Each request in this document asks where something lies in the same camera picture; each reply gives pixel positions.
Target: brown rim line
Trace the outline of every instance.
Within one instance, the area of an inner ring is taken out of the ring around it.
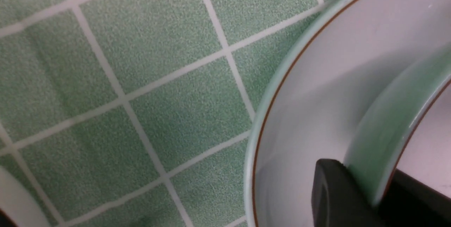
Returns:
[[[445,84],[445,86],[443,86],[443,88],[440,90],[440,92],[438,92],[438,94],[435,96],[435,98],[431,101],[431,103],[427,106],[426,110],[424,111],[424,113],[422,114],[422,116],[419,118],[417,124],[414,126],[414,129],[412,129],[412,132],[409,134],[409,137],[406,140],[406,143],[404,144],[404,146],[402,147],[401,153],[399,154],[398,159],[396,160],[395,166],[393,166],[393,169],[391,171],[390,174],[390,178],[388,179],[387,185],[385,186],[385,190],[384,193],[382,195],[382,198],[385,197],[385,194],[388,191],[388,188],[390,187],[391,181],[393,179],[393,176],[395,175],[395,171],[396,171],[396,167],[398,166],[399,160],[401,160],[401,156],[404,153],[404,150],[407,148],[407,145],[409,144],[410,140],[412,139],[413,135],[415,134],[418,126],[420,126],[420,123],[422,122],[422,120],[424,119],[424,117],[426,116],[426,114],[430,111],[430,109],[432,108],[432,106],[435,104],[435,102],[437,101],[438,98],[440,98],[440,96],[443,94],[443,92],[445,92],[445,90],[451,85],[451,79]]]
[[[290,65],[290,67],[288,68],[287,72],[285,73],[285,75],[282,78],[282,81],[280,82],[279,86],[276,89],[276,93],[274,94],[274,96],[271,99],[271,102],[269,103],[269,107],[268,110],[266,111],[265,114],[265,118],[263,120],[263,123],[261,124],[261,130],[260,130],[260,134],[258,135],[258,141],[257,141],[257,146],[255,148],[255,153],[254,153],[254,161],[253,161],[253,166],[252,166],[252,208],[253,208],[253,217],[254,217],[254,222],[255,222],[255,227],[258,227],[258,220],[257,220],[257,211],[256,211],[256,206],[255,206],[255,172],[256,172],[256,168],[257,168],[257,157],[258,157],[258,149],[260,148],[260,142],[261,142],[261,136],[263,135],[263,131],[265,129],[265,124],[266,121],[268,119],[269,116],[269,112],[271,111],[272,105],[274,104],[274,101],[277,97],[277,94],[279,94],[280,89],[282,88],[283,83],[285,82],[285,79],[288,77],[288,74],[290,74],[291,70],[293,69],[293,67],[295,66],[296,62],[298,62],[299,58],[302,56],[302,54],[306,51],[306,49],[309,47],[309,45],[314,41],[315,38],[318,37],[318,35],[335,19],[337,18],[341,13],[343,13],[343,11],[345,11],[346,9],[348,9],[348,7],[351,7],[351,5],[353,5],[354,3],[356,3],[359,0],[353,0],[352,2],[350,2],[349,4],[347,4],[345,7],[343,7],[339,12],[337,12],[329,21],[327,21],[327,23],[325,23],[321,29],[319,29],[318,32],[316,32],[314,34],[314,36],[309,40],[309,42],[307,42],[307,44],[304,46],[304,48],[301,50],[301,52],[299,52],[299,54],[296,56],[295,60],[293,61],[293,63]]]

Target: green bowl rim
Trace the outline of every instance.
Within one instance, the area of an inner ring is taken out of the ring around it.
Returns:
[[[358,0],[338,0],[325,10],[296,41],[282,63],[277,68],[258,106],[256,116],[253,120],[248,146],[245,156],[244,168],[244,200],[248,227],[258,227],[257,214],[255,212],[255,169],[266,119],[272,104],[277,97],[285,79],[288,77],[293,66],[299,60],[303,52],[309,47],[313,40],[329,25],[338,15]]]

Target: celadon green bowl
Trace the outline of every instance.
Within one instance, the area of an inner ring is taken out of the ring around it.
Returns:
[[[451,41],[450,6],[451,0],[327,5],[280,63],[253,119],[243,182],[249,227],[313,226],[316,161],[343,161],[377,97]]]
[[[375,100],[357,129],[344,164],[377,206],[415,130],[451,84],[451,48],[403,71]]]

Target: black object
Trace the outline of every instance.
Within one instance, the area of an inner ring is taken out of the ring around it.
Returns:
[[[384,227],[354,178],[337,160],[316,162],[311,209],[315,227]]]
[[[16,225],[0,210],[0,227],[16,227]]]
[[[337,160],[316,163],[311,209],[315,227],[451,227],[451,200],[399,170],[379,208],[367,204]]]

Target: white object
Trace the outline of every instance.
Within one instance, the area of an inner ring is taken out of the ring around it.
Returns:
[[[50,227],[33,197],[0,166],[0,209],[17,227]]]

